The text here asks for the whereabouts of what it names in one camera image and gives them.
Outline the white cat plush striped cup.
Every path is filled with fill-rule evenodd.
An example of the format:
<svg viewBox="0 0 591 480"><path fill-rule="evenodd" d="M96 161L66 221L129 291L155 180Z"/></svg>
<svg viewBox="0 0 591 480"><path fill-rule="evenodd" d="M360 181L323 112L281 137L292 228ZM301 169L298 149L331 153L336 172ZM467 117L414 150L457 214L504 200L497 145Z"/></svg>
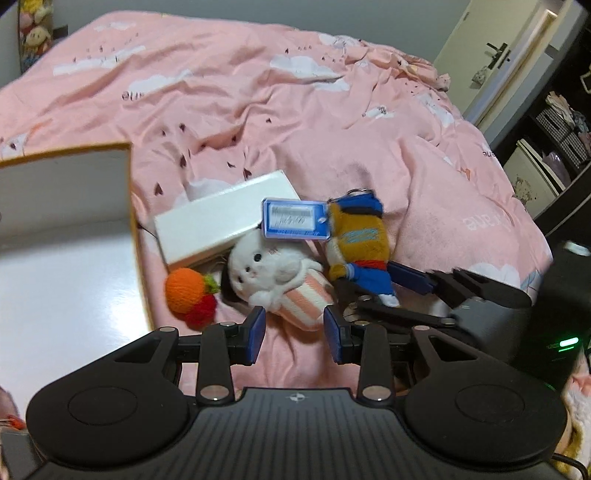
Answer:
<svg viewBox="0 0 591 480"><path fill-rule="evenodd" d="M221 271L225 301L263 307L304 332L322 329L334 303L324 267L304 242L267 239L253 229L232 247Z"/></svg>

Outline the blue plastic key tag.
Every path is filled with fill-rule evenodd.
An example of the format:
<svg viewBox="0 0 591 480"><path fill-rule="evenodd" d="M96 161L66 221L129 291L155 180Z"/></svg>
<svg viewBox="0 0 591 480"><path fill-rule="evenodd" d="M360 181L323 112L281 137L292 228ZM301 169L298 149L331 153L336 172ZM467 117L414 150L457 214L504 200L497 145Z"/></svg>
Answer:
<svg viewBox="0 0 591 480"><path fill-rule="evenodd" d="M267 198L263 200L262 210L262 231L266 238L327 241L331 237L325 202Z"/></svg>

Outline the orange rimmed white storage box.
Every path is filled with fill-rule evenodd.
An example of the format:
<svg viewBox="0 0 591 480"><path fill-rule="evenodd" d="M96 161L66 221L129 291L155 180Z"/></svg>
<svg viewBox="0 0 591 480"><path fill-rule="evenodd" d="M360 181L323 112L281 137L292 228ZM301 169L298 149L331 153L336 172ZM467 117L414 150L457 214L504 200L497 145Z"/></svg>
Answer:
<svg viewBox="0 0 591 480"><path fill-rule="evenodd" d="M19 411L153 326L130 161L116 143L1 165L1 384Z"/></svg>

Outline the pink cloud print duvet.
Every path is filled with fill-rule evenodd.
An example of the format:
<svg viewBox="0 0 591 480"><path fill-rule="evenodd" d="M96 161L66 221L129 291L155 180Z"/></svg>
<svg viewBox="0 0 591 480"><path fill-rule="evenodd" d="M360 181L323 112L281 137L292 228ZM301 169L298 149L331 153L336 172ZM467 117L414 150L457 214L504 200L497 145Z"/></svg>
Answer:
<svg viewBox="0 0 591 480"><path fill-rule="evenodd" d="M132 145L152 322L172 324L153 219L283 171L304 199L373 189L391 256L535 294L551 253L445 77L394 47L287 26L104 15L1 91L1 156Z"/></svg>

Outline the hanging plush toy organizer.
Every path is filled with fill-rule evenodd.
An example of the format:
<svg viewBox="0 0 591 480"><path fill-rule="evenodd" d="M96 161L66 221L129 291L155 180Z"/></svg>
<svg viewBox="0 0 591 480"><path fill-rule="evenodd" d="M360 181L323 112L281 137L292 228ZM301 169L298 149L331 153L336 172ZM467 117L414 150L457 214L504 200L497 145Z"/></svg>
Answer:
<svg viewBox="0 0 591 480"><path fill-rule="evenodd" d="M24 74L52 46L53 1L20 0L18 35L20 70Z"/></svg>

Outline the long white cardboard box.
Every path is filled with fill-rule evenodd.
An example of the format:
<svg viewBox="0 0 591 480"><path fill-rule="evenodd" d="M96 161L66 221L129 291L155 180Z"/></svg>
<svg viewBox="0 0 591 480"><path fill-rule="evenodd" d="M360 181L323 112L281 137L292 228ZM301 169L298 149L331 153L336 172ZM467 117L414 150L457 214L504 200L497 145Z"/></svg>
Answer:
<svg viewBox="0 0 591 480"><path fill-rule="evenodd" d="M263 221L263 200L300 196L283 171L274 171L177 206L154 218L163 260L170 270L221 254Z"/></svg>

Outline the orange and red crochet fruit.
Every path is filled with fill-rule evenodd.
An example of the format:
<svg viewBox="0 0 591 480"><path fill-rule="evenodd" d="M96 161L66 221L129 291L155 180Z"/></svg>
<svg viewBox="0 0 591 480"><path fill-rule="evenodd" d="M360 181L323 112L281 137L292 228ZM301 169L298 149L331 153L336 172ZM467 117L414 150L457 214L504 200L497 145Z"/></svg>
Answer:
<svg viewBox="0 0 591 480"><path fill-rule="evenodd" d="M219 286L211 275L190 268L168 274L164 294L171 314L194 331L202 331L214 322Z"/></svg>

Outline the dark open shelf unit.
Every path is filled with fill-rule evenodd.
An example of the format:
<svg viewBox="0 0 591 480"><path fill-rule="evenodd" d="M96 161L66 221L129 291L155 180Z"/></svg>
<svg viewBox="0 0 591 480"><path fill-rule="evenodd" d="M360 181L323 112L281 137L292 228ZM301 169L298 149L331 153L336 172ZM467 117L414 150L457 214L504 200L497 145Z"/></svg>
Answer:
<svg viewBox="0 0 591 480"><path fill-rule="evenodd" d="M552 245L590 239L590 26L585 25L555 72L496 148L502 161L526 141L542 158L566 169L564 189L535 223Z"/></svg>

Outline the brown bear plush blue outfit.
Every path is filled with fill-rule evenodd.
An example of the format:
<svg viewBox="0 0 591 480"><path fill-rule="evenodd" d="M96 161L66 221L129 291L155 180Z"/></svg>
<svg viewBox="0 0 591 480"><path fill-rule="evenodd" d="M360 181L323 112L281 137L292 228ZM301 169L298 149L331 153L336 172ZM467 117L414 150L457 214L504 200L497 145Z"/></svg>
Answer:
<svg viewBox="0 0 591 480"><path fill-rule="evenodd" d="M329 280L346 280L388 307L400 301L387 271L390 244L383 204L370 189L354 189L329 200L331 238L325 246Z"/></svg>

